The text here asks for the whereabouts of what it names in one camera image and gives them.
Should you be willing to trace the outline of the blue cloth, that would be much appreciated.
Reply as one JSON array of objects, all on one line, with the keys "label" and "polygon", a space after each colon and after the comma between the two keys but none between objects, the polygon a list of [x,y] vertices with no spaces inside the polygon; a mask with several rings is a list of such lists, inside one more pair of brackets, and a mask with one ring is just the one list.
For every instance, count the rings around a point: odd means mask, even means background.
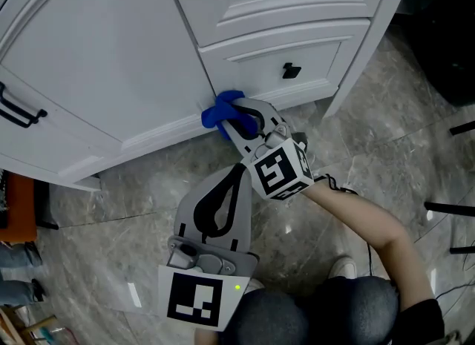
[{"label": "blue cloth", "polygon": [[223,127],[222,121],[234,119],[244,128],[245,134],[256,134],[258,125],[248,114],[240,113],[232,106],[232,102],[239,98],[244,98],[243,91],[223,91],[215,99],[215,103],[210,108],[201,113],[201,122],[204,128],[212,129],[216,127],[224,139],[230,140]]}]

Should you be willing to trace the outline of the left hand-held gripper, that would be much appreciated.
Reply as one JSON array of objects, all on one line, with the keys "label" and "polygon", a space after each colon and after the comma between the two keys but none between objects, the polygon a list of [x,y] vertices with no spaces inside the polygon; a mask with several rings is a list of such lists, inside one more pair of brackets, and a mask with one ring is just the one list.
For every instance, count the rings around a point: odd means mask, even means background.
[{"label": "left hand-held gripper", "polygon": [[250,174],[240,164],[205,178],[181,200],[177,236],[158,269],[160,316],[217,332],[227,327],[259,261],[247,252],[251,210]]}]

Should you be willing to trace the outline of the white vanity cabinet with sink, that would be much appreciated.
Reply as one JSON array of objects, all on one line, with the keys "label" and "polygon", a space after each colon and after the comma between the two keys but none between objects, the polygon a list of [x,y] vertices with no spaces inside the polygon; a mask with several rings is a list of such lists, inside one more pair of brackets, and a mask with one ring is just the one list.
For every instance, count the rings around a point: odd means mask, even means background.
[{"label": "white vanity cabinet with sink", "polygon": [[97,190],[231,89],[333,115],[400,1],[0,0],[0,168]]}]

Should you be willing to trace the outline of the grey chair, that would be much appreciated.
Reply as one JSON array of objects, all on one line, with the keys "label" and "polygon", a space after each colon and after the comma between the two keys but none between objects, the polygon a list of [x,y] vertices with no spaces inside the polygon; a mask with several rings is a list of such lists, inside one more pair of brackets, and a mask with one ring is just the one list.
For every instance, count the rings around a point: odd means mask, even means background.
[{"label": "grey chair", "polygon": [[[456,136],[458,134],[463,134],[472,130],[475,130],[475,120],[467,122],[463,125],[452,127],[449,129],[449,132],[452,136]],[[456,206],[443,203],[424,202],[424,207],[427,211],[435,211],[439,213],[455,214],[464,217],[475,218],[475,207],[473,206]],[[470,246],[451,246],[449,248],[449,253],[466,255],[475,254],[475,244]]]}]

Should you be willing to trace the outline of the person's left white shoe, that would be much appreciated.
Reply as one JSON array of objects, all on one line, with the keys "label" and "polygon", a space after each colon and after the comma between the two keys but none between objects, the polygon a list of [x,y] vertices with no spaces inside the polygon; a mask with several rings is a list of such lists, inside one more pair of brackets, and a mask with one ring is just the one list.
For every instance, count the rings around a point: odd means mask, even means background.
[{"label": "person's left white shoe", "polygon": [[259,289],[264,289],[264,288],[265,286],[259,280],[252,278],[249,280],[244,294],[248,294],[250,292],[253,292]]}]

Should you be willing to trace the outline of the person's right forearm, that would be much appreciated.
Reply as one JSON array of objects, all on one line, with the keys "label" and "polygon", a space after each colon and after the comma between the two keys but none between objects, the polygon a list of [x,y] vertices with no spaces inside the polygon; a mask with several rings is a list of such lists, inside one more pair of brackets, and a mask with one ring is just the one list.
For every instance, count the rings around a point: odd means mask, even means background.
[{"label": "person's right forearm", "polygon": [[426,268],[400,221],[384,208],[350,192],[332,190],[317,182],[303,195],[331,213],[372,247],[395,283],[404,311],[434,299]]}]

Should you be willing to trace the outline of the person's left forearm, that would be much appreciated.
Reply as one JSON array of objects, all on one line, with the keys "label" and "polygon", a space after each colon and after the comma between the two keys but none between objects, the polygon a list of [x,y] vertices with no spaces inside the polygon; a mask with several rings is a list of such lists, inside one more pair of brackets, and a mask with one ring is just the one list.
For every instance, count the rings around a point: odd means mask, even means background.
[{"label": "person's left forearm", "polygon": [[220,333],[213,330],[196,328],[194,331],[194,345],[221,345]]}]

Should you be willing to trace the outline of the small white drawer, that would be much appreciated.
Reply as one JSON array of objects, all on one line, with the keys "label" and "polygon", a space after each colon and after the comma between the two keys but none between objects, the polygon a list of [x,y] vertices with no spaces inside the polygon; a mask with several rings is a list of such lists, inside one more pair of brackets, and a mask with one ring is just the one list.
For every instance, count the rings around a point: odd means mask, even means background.
[{"label": "small white drawer", "polygon": [[263,30],[200,49],[216,93],[243,91],[277,109],[333,96],[370,22],[339,19]]}]

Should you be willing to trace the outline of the person's black shirt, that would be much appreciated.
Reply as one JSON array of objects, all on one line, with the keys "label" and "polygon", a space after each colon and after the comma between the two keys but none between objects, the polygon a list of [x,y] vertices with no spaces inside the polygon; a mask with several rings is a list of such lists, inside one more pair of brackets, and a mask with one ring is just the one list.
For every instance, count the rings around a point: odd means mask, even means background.
[{"label": "person's black shirt", "polygon": [[427,345],[445,336],[437,300],[424,300],[401,312],[393,331],[393,345]]}]

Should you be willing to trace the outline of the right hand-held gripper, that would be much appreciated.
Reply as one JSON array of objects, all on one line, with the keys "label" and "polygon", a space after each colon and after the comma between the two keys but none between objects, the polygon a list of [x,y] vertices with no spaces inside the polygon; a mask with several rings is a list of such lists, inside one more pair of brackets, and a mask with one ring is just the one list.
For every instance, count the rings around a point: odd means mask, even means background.
[{"label": "right hand-held gripper", "polygon": [[273,105],[239,98],[232,107],[246,122],[223,120],[223,129],[243,156],[252,186],[263,199],[283,201],[314,183],[305,141],[295,141]]}]

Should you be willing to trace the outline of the white round table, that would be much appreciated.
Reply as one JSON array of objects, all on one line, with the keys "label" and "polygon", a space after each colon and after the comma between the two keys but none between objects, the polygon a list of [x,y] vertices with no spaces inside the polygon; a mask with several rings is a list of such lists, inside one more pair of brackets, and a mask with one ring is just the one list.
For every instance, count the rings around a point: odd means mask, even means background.
[{"label": "white round table", "polygon": [[442,97],[475,104],[475,0],[401,0],[393,21]]}]

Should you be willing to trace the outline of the person's legs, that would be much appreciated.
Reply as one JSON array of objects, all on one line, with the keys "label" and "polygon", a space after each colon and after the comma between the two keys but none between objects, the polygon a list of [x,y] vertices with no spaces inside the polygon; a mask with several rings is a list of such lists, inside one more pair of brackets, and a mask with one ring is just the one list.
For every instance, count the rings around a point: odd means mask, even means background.
[{"label": "person's legs", "polygon": [[380,277],[334,277],[308,296],[256,289],[241,299],[219,345],[388,345],[399,296]]}]

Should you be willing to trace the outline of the person's right white shoe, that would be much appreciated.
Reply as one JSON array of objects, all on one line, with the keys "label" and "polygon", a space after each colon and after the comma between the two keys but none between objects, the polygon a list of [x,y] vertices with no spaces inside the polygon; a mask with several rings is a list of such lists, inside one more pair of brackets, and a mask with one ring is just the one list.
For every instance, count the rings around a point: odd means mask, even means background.
[{"label": "person's right white shoe", "polygon": [[356,279],[357,274],[357,265],[354,259],[350,256],[342,256],[332,265],[328,278],[344,277],[346,279]]}]

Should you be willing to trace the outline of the person's white shoe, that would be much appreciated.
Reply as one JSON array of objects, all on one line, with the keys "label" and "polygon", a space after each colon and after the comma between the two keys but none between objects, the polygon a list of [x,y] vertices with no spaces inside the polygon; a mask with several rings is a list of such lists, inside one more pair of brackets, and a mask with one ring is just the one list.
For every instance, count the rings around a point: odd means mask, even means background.
[{"label": "person's white shoe", "polygon": [[357,265],[354,259],[350,256],[342,256],[332,265],[328,278],[344,277],[346,279],[356,279],[357,274]]},{"label": "person's white shoe", "polygon": [[252,278],[249,280],[244,294],[248,294],[250,292],[253,292],[259,289],[264,289],[264,288],[265,286],[259,280]]}]

